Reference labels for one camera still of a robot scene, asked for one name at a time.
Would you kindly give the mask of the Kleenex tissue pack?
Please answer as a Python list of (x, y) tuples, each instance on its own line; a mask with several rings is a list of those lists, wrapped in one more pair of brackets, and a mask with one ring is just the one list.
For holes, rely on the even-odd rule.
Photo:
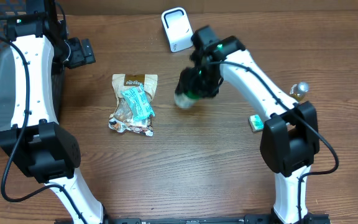
[(249, 116), (248, 118), (249, 124), (252, 128), (252, 131), (254, 133), (262, 131), (264, 128), (264, 122), (261, 120), (260, 116), (257, 114), (254, 114), (252, 116)]

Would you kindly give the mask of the beige Pantree snack pouch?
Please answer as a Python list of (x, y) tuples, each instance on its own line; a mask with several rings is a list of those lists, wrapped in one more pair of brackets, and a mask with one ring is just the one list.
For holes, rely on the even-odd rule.
[(114, 113), (109, 116), (108, 126), (119, 133), (131, 131), (152, 137), (154, 135), (152, 118), (154, 116), (140, 121), (134, 121), (132, 111), (121, 94), (122, 91), (140, 84), (143, 84), (147, 99), (152, 105), (152, 100), (154, 99), (158, 85), (158, 76), (156, 74), (114, 74), (112, 76), (111, 85), (114, 90), (117, 106)]

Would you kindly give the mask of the green lid white jar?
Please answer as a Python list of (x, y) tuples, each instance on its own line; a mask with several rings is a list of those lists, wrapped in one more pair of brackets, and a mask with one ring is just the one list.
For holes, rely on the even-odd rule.
[(201, 97), (192, 91), (178, 91), (174, 93), (175, 104), (184, 110), (190, 109)]

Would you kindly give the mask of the teal snack packet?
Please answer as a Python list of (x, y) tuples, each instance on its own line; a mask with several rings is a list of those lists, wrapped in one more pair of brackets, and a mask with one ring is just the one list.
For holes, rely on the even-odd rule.
[(143, 84), (122, 91), (121, 94), (132, 111), (134, 121), (155, 116), (154, 110), (147, 99)]

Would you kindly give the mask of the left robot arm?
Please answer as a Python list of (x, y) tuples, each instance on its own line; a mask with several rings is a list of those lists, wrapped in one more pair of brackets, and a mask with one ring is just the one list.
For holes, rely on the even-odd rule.
[(6, 40), (15, 61), (15, 107), (0, 147), (27, 177), (52, 190), (72, 223), (107, 223), (108, 214), (81, 172), (77, 140), (56, 115), (53, 76), (95, 62), (89, 40), (71, 38), (55, 1), (27, 1), (25, 14), (9, 17)]

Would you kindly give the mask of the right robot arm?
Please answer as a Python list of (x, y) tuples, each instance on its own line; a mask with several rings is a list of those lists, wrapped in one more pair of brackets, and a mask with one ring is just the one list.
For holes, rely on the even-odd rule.
[(280, 223), (307, 220), (305, 175), (319, 152), (313, 134), (318, 128), (315, 108), (279, 89), (236, 37), (221, 40), (206, 26), (195, 31), (191, 41), (195, 50), (190, 59), (195, 66), (180, 74), (176, 105), (188, 109), (200, 99), (213, 98), (223, 82), (236, 88), (264, 124), (260, 153), (275, 174), (276, 219)]

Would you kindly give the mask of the yellow Vim liquid bottle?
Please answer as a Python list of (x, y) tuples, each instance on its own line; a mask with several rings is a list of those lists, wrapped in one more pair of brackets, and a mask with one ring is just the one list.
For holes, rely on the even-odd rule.
[(296, 99), (296, 101), (301, 101), (309, 92), (309, 89), (307, 82), (296, 83), (290, 89), (290, 96)]

